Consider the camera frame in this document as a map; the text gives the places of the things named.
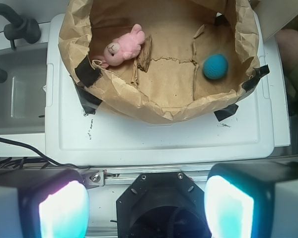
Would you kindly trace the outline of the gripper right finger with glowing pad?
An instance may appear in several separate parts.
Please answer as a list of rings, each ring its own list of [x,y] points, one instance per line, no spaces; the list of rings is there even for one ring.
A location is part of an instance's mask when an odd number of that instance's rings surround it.
[[[215,238],[298,238],[298,162],[215,164],[204,207]]]

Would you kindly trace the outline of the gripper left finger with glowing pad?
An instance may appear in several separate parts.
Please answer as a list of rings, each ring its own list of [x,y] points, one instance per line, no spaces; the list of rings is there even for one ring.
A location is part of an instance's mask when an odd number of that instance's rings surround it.
[[[0,169],[0,238],[82,238],[89,195],[74,169]]]

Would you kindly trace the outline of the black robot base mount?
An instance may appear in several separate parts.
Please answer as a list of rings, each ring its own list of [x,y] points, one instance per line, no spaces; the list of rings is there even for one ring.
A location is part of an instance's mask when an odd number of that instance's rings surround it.
[[[139,175],[116,201],[120,238],[210,238],[204,191],[183,172]]]

